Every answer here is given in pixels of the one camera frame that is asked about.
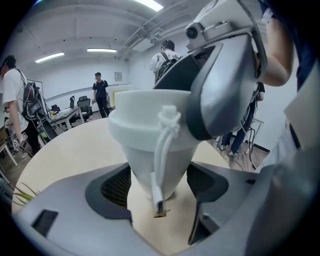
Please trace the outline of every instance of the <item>beige tabletop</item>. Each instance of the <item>beige tabletop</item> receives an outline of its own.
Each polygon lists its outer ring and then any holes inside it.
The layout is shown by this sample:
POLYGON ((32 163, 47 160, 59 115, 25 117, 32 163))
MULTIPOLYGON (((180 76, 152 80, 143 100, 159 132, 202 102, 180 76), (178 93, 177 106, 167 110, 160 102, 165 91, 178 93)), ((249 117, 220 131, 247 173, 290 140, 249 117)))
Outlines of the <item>beige tabletop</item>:
MULTIPOLYGON (((205 141, 200 143, 192 160, 229 168, 219 153, 205 141)), ((24 189, 21 183, 25 183, 34 190, 42 191, 60 179, 125 162, 121 146, 109 133, 108 119, 99 119, 68 130, 48 143, 25 167, 17 187, 24 189)), ((164 218, 153 218, 151 201, 135 176, 131 177, 128 209, 132 213, 135 230, 165 255, 187 249, 196 199, 187 184, 186 175, 174 196, 166 202, 169 212, 164 218)), ((19 209, 20 206, 12 204, 12 213, 19 209)))

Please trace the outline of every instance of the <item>fluorescent light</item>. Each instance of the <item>fluorescent light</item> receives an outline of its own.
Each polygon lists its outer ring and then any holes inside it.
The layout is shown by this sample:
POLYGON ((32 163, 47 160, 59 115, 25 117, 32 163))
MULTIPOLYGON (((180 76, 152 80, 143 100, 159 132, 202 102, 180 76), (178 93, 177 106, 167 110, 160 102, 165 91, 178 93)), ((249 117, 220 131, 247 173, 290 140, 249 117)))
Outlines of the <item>fluorescent light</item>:
POLYGON ((33 6, 35 6, 36 4, 40 3, 41 1, 42 1, 42 0, 36 1, 33 6))
POLYGON ((135 0, 145 6, 150 7, 151 9, 155 10, 156 12, 160 11, 163 6, 155 2, 154 0, 135 0))
POLYGON ((54 55, 50 55, 50 56, 38 59, 35 62, 36 63, 40 63, 40 62, 44 62, 46 60, 49 60, 49 59, 52 59, 52 58, 55 58, 55 57, 59 57, 59 56, 63 56, 63 55, 65 55, 65 54, 63 52, 60 52, 60 53, 57 53, 57 54, 54 54, 54 55))
POLYGON ((87 49, 88 52, 96 52, 96 53, 116 53, 117 50, 114 49, 87 49))

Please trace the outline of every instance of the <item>white plastic cup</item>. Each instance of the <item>white plastic cup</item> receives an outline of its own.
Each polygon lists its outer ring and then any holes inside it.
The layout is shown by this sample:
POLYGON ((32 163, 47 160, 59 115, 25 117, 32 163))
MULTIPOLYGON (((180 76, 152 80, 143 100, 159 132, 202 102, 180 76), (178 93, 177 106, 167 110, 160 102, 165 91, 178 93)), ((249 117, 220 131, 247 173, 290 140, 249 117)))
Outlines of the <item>white plastic cup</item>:
POLYGON ((162 193, 168 199, 175 191, 189 166, 198 144, 186 124, 189 91, 131 90, 115 93, 116 109, 109 115, 109 130, 122 147, 137 181, 152 196, 151 172, 154 152, 161 133, 158 114, 163 106, 176 106, 181 113, 180 136, 175 139, 167 156, 162 193))

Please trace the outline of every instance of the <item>black t-shirt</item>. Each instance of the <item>black t-shirt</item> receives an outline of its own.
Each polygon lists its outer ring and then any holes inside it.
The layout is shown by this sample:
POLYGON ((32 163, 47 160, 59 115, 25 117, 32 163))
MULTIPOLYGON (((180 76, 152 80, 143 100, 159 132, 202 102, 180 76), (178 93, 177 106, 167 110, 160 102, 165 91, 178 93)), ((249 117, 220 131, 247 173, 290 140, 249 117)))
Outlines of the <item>black t-shirt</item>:
POLYGON ((265 93, 266 91, 265 91, 265 86, 264 86, 264 84, 263 84, 262 82, 257 82, 257 84, 258 84, 258 90, 259 90, 259 92, 260 92, 260 93, 265 93))
POLYGON ((108 83, 106 80, 102 80, 101 82, 95 82, 93 84, 92 90, 96 90, 97 98, 105 98, 107 97, 106 88, 108 87, 108 83))

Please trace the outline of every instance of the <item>black slot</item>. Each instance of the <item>black slot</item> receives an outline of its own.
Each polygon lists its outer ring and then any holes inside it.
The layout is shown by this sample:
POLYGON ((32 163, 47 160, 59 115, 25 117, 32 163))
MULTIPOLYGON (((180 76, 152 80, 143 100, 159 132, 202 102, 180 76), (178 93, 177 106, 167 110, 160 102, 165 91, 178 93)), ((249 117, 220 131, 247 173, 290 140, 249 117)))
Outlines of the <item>black slot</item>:
POLYGON ((32 227, 46 237, 57 216, 58 212, 56 211, 43 210, 32 224, 32 227))

